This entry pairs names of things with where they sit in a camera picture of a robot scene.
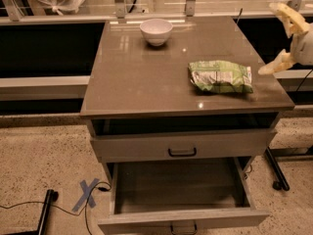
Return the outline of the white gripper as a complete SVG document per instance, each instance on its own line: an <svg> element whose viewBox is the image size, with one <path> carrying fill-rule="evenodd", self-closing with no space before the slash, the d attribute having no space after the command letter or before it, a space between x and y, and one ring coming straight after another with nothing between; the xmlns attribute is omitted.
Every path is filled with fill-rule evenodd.
<svg viewBox="0 0 313 235"><path fill-rule="evenodd" d="M283 49L274 61L258 70L260 75L286 71L295 63L313 65L313 24L284 3L270 3L270 11L283 24L287 37L292 37L291 53Z"/></svg>

